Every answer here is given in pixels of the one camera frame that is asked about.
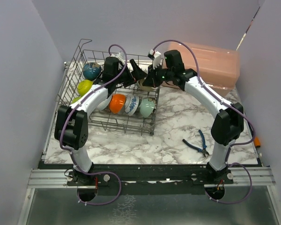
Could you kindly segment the beige patterned bowl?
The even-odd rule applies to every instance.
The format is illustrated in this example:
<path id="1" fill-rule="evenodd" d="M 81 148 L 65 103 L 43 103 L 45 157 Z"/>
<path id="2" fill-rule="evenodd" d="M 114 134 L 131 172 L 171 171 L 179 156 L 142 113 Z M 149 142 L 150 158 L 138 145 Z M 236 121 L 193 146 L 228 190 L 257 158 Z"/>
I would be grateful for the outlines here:
<path id="1" fill-rule="evenodd" d="M 143 78 L 143 79 L 138 80 L 137 83 L 136 83 L 140 90 L 146 91 L 146 92 L 151 92 L 151 91 L 155 91 L 156 90 L 156 88 L 154 88 L 154 87 L 144 86 L 143 85 L 144 81 L 145 81 L 145 79 Z"/>

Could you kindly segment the celadon green bowl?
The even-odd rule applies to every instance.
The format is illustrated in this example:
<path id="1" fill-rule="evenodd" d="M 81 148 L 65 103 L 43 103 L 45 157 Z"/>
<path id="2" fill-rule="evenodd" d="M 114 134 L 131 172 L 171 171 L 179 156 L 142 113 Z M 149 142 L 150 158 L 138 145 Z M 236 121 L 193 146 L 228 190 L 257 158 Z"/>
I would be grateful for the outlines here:
<path id="1" fill-rule="evenodd" d="M 147 118 L 155 108 L 155 99 L 151 97 L 146 97 L 141 100 L 139 107 L 140 114 L 142 117 Z"/>

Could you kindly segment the blue floral bowl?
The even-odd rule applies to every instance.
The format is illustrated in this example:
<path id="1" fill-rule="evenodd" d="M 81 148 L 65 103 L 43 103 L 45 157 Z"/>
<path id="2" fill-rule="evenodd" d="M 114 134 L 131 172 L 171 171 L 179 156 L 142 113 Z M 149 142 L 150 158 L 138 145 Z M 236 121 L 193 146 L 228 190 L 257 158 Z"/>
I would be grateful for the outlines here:
<path id="1" fill-rule="evenodd" d="M 132 116 L 136 112 L 139 106 L 139 102 L 140 102 L 139 96 L 127 95 L 126 102 L 125 102 L 125 113 L 128 116 Z"/>

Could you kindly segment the white round bowl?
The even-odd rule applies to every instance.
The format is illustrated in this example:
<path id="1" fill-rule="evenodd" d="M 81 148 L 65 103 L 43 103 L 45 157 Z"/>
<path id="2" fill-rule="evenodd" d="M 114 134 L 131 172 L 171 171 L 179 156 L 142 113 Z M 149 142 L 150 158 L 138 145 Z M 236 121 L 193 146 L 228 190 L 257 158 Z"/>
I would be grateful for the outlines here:
<path id="1" fill-rule="evenodd" d="M 112 99 L 109 103 L 109 110 L 113 113 L 113 114 L 117 114 L 119 113 L 122 108 L 124 107 L 126 102 L 126 96 L 123 94 L 114 94 L 112 96 Z"/>

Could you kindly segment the grey bowl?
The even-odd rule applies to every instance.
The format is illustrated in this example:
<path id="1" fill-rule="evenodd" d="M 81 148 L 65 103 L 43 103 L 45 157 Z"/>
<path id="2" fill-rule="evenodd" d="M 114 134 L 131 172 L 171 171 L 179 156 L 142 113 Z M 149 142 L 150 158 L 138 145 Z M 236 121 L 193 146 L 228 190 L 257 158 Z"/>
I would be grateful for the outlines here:
<path id="1" fill-rule="evenodd" d="M 102 102 L 97 106 L 97 109 L 98 109 L 99 111 L 104 110 L 104 109 L 109 105 L 110 101 L 111 101 L 110 98 L 108 98 L 108 99 L 102 101 Z"/>

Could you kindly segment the dark brown bowl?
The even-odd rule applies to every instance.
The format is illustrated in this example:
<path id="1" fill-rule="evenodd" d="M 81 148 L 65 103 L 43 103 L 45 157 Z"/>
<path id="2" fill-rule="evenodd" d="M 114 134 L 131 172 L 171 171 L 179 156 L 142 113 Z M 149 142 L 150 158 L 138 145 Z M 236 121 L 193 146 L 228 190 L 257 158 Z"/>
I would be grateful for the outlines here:
<path id="1" fill-rule="evenodd" d="M 82 74 L 87 80 L 95 80 L 101 73 L 102 67 L 95 62 L 88 62 L 83 66 Z"/>

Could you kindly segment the yellow-green bowl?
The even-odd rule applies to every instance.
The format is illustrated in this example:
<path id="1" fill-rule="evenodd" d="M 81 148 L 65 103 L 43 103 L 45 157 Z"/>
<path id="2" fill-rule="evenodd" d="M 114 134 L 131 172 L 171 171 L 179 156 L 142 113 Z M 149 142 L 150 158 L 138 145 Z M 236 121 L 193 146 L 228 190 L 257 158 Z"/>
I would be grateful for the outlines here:
<path id="1" fill-rule="evenodd" d="M 77 86 L 77 91 L 80 96 L 84 96 L 92 87 L 93 81 L 83 80 Z"/>

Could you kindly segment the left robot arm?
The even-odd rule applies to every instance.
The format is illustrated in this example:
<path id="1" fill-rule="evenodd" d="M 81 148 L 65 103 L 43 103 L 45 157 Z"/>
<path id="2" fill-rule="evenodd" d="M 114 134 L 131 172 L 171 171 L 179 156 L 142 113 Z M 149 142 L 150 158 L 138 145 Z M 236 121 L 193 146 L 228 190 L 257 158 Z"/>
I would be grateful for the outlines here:
<path id="1" fill-rule="evenodd" d="M 59 107 L 54 137 L 59 141 L 61 149 L 70 153 L 74 169 L 79 171 L 78 180 L 82 184 L 89 185 L 94 179 L 91 171 L 93 162 L 85 149 L 89 135 L 89 116 L 117 87 L 130 86 L 146 76 L 135 60 L 111 55 L 105 59 L 99 75 L 91 79 L 91 88 L 75 103 Z"/>

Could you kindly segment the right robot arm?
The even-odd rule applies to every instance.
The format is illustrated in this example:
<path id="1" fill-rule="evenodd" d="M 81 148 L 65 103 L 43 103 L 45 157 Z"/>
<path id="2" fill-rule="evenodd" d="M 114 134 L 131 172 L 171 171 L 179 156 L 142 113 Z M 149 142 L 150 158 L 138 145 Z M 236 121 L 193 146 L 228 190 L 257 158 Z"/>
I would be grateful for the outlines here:
<path id="1" fill-rule="evenodd" d="M 213 116 L 211 136 L 214 139 L 214 148 L 206 166 L 206 179 L 210 183 L 217 183 L 228 169 L 230 145 L 235 143 L 244 130 L 244 119 L 241 116 L 244 111 L 243 106 L 222 98 L 199 78 L 197 71 L 186 69 L 178 50 L 164 53 L 166 68 L 161 65 L 160 52 L 150 50 L 148 57 L 152 60 L 152 65 L 148 67 L 144 86 L 155 88 L 162 82 L 171 81 L 181 90 L 195 97 Z"/>

